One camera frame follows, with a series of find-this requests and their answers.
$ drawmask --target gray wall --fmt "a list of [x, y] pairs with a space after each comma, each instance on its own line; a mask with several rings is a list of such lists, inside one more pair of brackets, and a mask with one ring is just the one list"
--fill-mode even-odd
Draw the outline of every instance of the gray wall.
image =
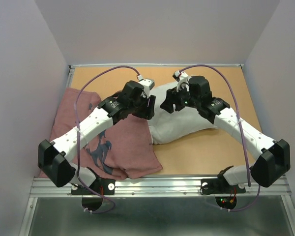
[[36, 0], [69, 64], [243, 63], [279, 0]]
[[18, 235], [66, 62], [33, 0], [0, 0], [0, 236]]
[[295, 0], [282, 0], [244, 66], [263, 131], [291, 145], [295, 201]]

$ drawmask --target red towel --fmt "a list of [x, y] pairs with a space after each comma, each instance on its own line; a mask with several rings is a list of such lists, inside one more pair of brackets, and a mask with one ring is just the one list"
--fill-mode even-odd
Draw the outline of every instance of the red towel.
[[[50, 141], [76, 126], [73, 103], [78, 93], [79, 90], [66, 89]], [[84, 120], [100, 102], [101, 98], [96, 92], [83, 91], [77, 104], [79, 119]], [[148, 122], [133, 115], [108, 128], [81, 149], [81, 166], [91, 167], [103, 178], [116, 180], [139, 178], [163, 169], [153, 151]]]

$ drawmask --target white cloth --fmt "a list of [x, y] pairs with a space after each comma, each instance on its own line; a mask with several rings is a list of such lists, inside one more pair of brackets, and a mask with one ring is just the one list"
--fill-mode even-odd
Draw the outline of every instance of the white cloth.
[[155, 115], [147, 121], [154, 144], [166, 144], [199, 130], [217, 128], [201, 117], [195, 108], [185, 107], [172, 114], [160, 108], [166, 98], [166, 91], [176, 85], [177, 82], [172, 82], [153, 88], [150, 92], [156, 96]]

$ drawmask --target cable connector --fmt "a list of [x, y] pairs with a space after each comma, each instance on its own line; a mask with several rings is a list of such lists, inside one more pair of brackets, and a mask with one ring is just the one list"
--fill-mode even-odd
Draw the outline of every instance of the cable connector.
[[138, 78], [139, 81], [141, 81], [141, 80], [143, 80], [143, 75], [141, 75], [141, 74], [137, 75], [137, 78]]

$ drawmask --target wooden board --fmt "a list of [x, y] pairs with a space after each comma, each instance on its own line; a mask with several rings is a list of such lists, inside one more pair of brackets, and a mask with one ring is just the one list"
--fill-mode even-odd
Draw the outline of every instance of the wooden board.
[[[109, 67], [77, 67], [71, 87], [81, 89], [91, 78]], [[181, 67], [136, 67], [144, 78], [155, 80], [155, 86], [173, 82], [172, 74]], [[252, 126], [260, 129], [248, 88], [240, 67], [217, 67], [230, 81], [239, 104], [240, 114]], [[209, 68], [192, 68], [189, 75], [205, 76], [210, 83], [213, 96], [221, 97], [234, 108], [234, 102], [224, 80]], [[117, 69], [91, 83], [85, 90], [97, 92], [102, 99], [121, 90], [129, 80], [136, 80], [130, 69]], [[169, 144], [154, 145], [155, 154], [163, 166], [157, 174], [193, 175], [217, 174], [230, 165], [243, 165], [242, 145], [223, 130], [202, 130], [187, 135]], [[250, 163], [254, 159], [249, 155]]]

